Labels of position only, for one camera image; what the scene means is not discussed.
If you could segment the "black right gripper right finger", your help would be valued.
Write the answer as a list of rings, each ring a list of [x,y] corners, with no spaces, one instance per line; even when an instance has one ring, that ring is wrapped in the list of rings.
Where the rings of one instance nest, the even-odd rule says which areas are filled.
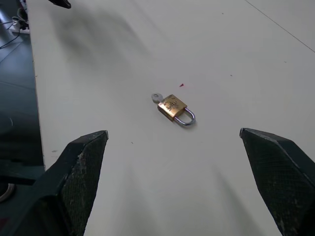
[[[315,163],[293,141],[242,128],[258,191],[283,236],[315,234]]]

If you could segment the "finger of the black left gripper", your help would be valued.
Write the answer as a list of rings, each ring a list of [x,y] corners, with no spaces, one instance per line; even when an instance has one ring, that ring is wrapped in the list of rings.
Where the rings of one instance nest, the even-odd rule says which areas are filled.
[[[71,9],[71,4],[68,0],[49,0],[49,2],[59,7]]]

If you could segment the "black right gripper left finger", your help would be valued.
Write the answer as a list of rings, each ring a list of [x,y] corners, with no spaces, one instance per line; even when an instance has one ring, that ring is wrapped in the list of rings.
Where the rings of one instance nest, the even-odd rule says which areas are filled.
[[[3,236],[82,236],[97,193],[108,132],[70,142],[44,173],[0,163],[0,233]]]

